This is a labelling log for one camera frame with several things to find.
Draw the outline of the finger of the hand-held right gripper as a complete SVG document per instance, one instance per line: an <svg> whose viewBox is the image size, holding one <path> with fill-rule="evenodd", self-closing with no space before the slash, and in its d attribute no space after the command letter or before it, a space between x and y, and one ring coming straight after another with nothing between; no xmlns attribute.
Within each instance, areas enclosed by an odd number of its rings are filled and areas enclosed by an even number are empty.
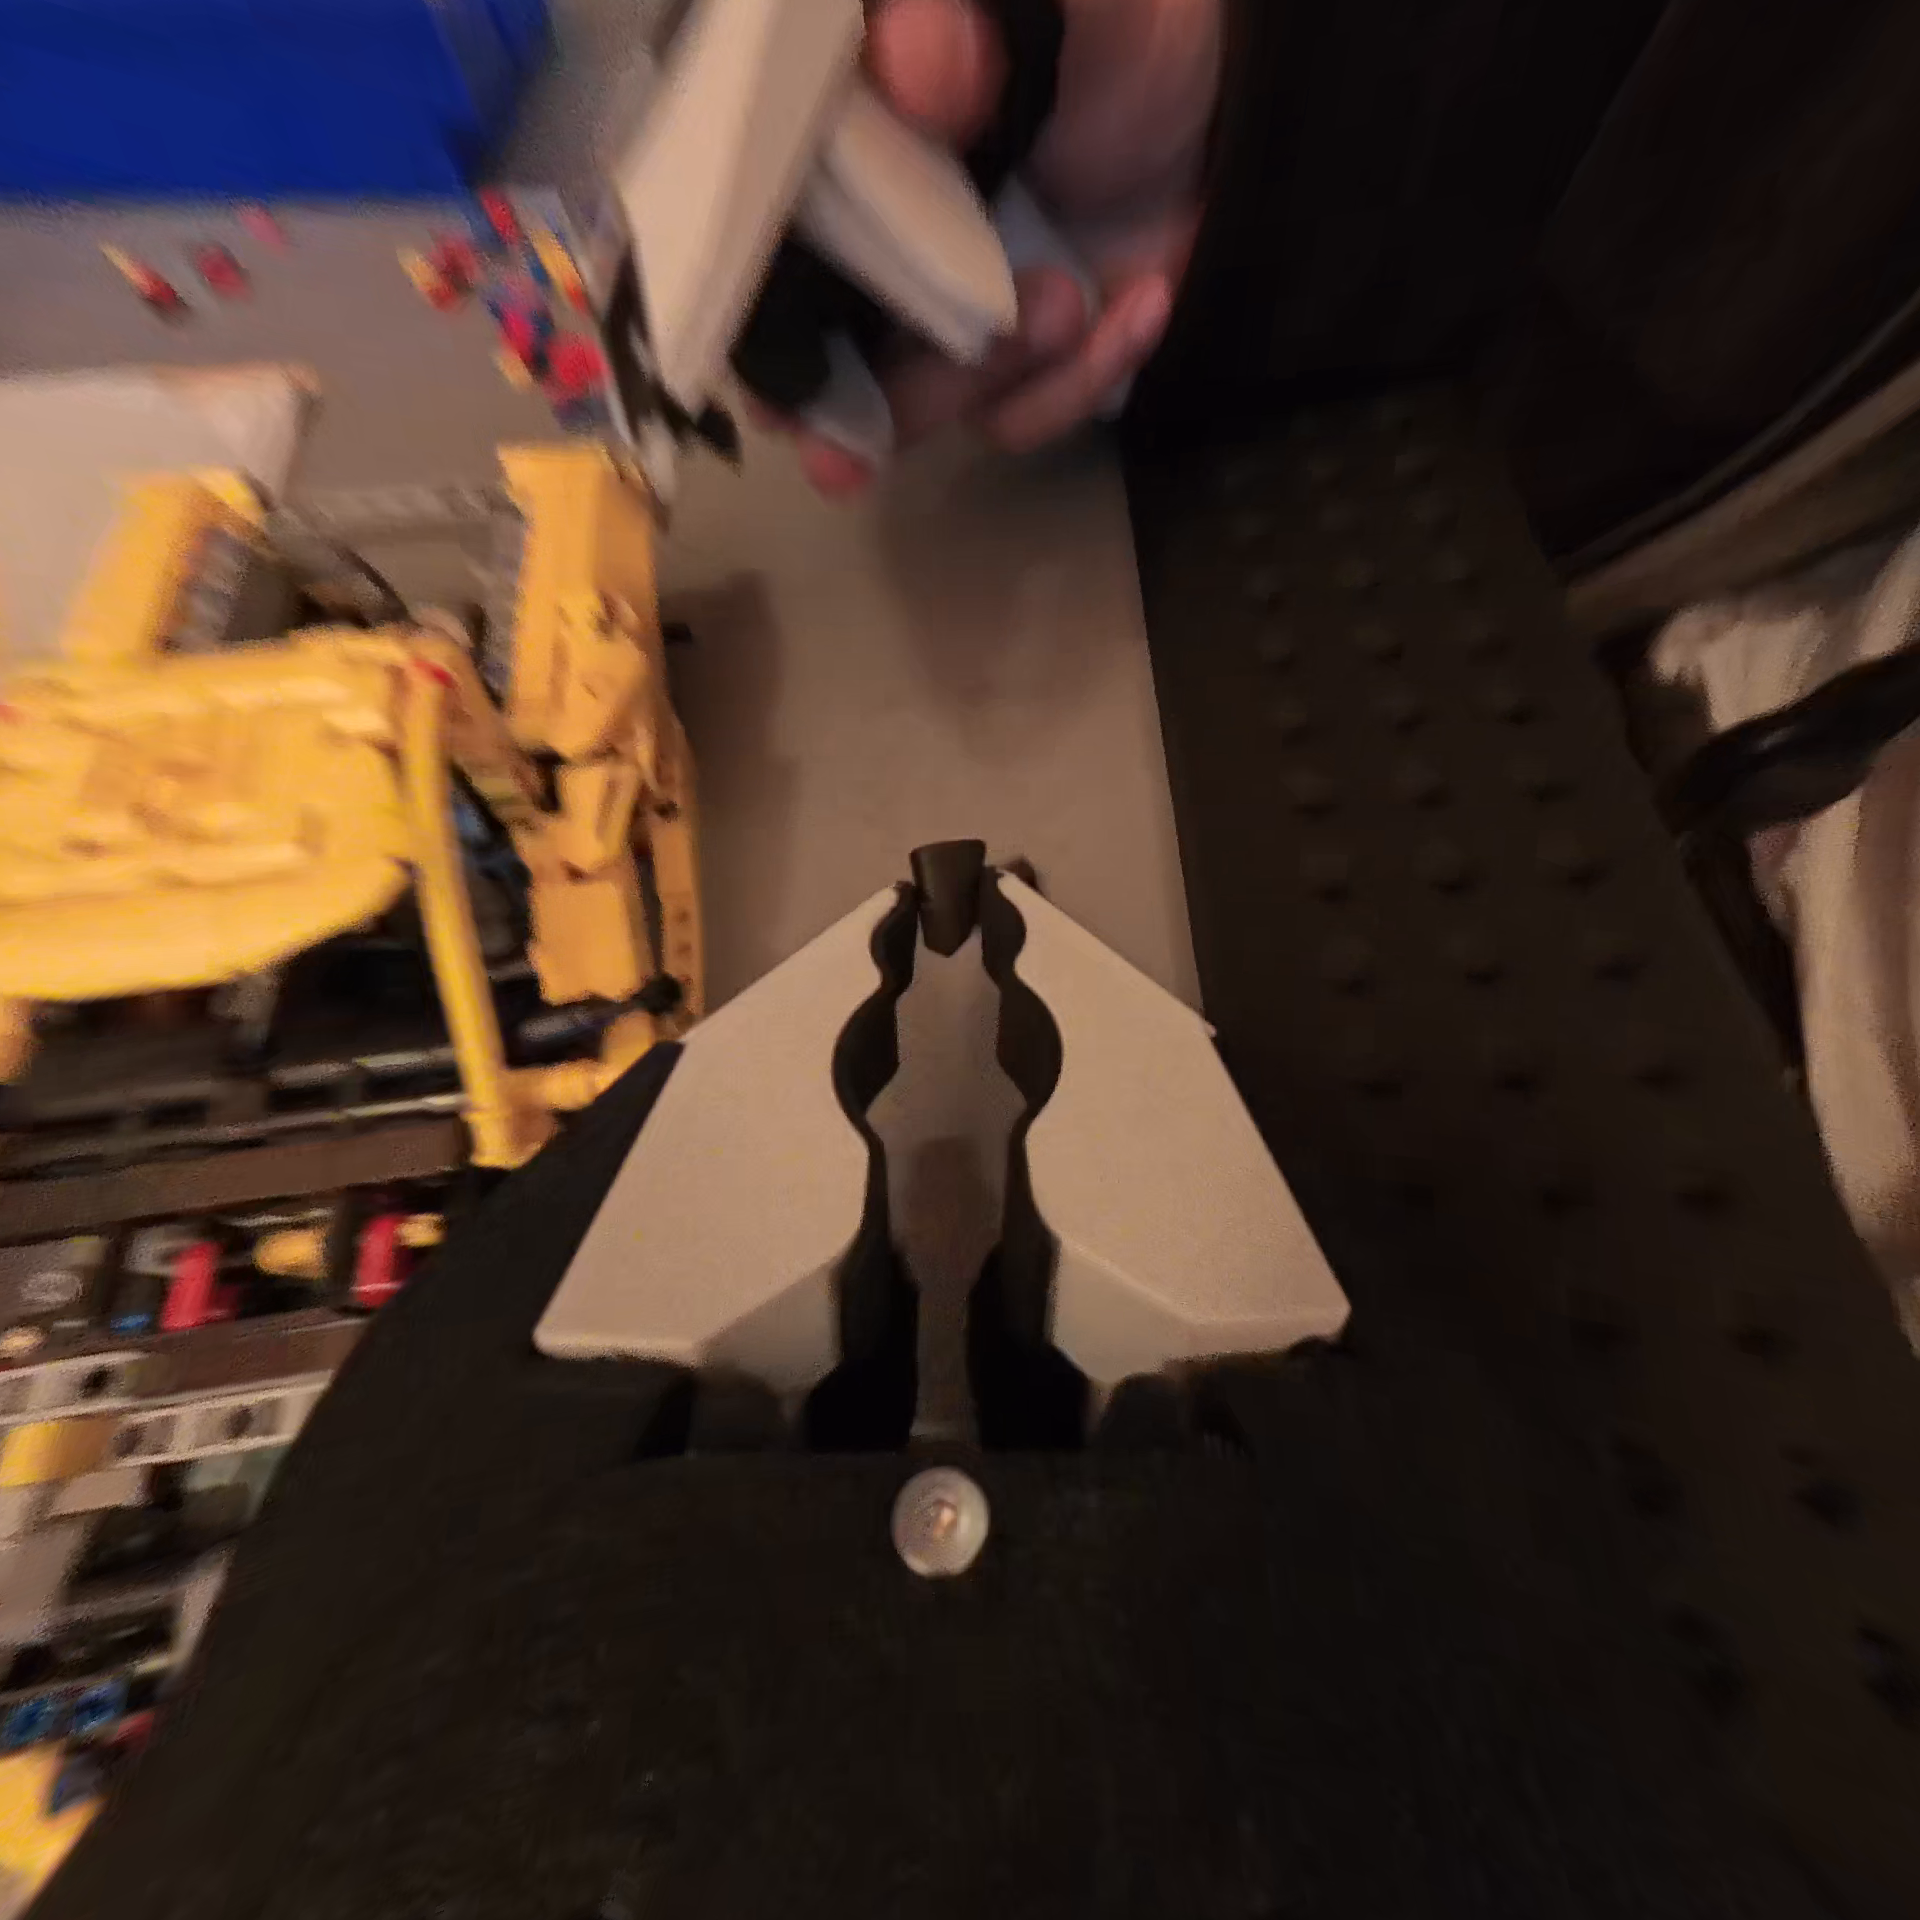
<svg viewBox="0 0 1920 1920"><path fill-rule="evenodd" d="M699 414L856 66L860 2L686 5L613 155L613 361Z"/></svg>

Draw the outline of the blue storage bin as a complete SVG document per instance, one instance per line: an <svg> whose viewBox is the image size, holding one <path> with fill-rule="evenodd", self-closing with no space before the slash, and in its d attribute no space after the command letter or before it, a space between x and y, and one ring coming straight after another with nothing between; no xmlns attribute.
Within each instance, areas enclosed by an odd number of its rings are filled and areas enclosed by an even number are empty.
<svg viewBox="0 0 1920 1920"><path fill-rule="evenodd" d="M4 2L3 192L455 196L550 37L545 2Z"/></svg>

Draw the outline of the person's dark jacket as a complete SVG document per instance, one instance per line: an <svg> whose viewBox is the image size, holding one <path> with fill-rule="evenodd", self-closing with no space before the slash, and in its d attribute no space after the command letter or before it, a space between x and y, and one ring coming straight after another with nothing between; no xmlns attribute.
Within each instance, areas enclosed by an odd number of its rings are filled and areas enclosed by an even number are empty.
<svg viewBox="0 0 1920 1920"><path fill-rule="evenodd" d="M1669 5L1495 384L1571 577L1779 468L1916 356L1917 5Z"/></svg>

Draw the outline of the yellow brick car model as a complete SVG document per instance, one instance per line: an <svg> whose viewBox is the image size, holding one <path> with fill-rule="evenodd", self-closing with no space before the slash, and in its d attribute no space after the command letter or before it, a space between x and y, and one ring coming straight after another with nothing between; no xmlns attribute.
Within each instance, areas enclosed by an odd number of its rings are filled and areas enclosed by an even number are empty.
<svg viewBox="0 0 1920 1920"><path fill-rule="evenodd" d="M167 474L4 675L4 1915L382 1308L704 1017L662 517Z"/></svg>

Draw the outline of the person's pale trousers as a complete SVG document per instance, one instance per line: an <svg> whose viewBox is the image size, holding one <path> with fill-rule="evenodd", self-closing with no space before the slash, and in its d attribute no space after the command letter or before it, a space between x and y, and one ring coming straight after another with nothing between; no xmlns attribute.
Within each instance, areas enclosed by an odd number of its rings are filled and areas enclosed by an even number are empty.
<svg viewBox="0 0 1920 1920"><path fill-rule="evenodd" d="M1916 638L1917 533L1692 603L1651 644L1637 693L1657 769ZM1760 902L1782 932L1805 1082L1831 1177L1917 1333L1917 746L1757 842Z"/></svg>

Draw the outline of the instruction booklet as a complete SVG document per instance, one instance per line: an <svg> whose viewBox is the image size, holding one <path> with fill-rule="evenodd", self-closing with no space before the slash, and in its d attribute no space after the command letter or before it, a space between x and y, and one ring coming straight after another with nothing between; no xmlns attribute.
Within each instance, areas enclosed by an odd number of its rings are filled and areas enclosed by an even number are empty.
<svg viewBox="0 0 1920 1920"><path fill-rule="evenodd" d="M236 468L276 489L297 461L317 403L317 380L283 363L7 376L4 662L55 652L126 482Z"/></svg>

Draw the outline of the pile of small coloured pins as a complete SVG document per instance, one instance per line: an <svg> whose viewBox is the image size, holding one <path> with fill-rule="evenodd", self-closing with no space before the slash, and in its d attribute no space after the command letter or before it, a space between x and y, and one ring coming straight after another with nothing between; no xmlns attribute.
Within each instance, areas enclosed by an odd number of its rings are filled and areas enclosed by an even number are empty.
<svg viewBox="0 0 1920 1920"><path fill-rule="evenodd" d="M211 233L189 233L172 256L116 242L93 249L145 313L176 328L203 306L255 300L261 275L294 245L273 208L247 204L232 219L252 242L247 254ZM483 318L496 372L512 392L536 395L559 429L587 435L604 425L607 350L582 249L559 204L479 188L447 224L395 245L392 267L435 315Z"/></svg>

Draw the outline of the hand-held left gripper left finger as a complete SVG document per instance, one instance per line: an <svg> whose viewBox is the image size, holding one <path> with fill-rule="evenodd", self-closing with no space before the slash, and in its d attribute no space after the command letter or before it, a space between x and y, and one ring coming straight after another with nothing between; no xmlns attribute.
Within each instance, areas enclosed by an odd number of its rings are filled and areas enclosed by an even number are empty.
<svg viewBox="0 0 1920 1920"><path fill-rule="evenodd" d="M541 1356L749 1382L819 1450L907 1440L919 1294L873 1105L919 940L919 894L894 883L691 1030L534 1325Z"/></svg>

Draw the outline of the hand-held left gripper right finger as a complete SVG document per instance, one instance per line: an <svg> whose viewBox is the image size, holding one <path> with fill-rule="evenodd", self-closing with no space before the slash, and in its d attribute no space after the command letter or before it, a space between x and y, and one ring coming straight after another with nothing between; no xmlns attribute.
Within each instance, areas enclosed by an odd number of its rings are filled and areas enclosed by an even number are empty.
<svg viewBox="0 0 1920 1920"><path fill-rule="evenodd" d="M966 1298L981 1444L1073 1452L1112 1401L1336 1341L1351 1298L1208 1021L1013 870L975 934L1020 1097Z"/></svg>

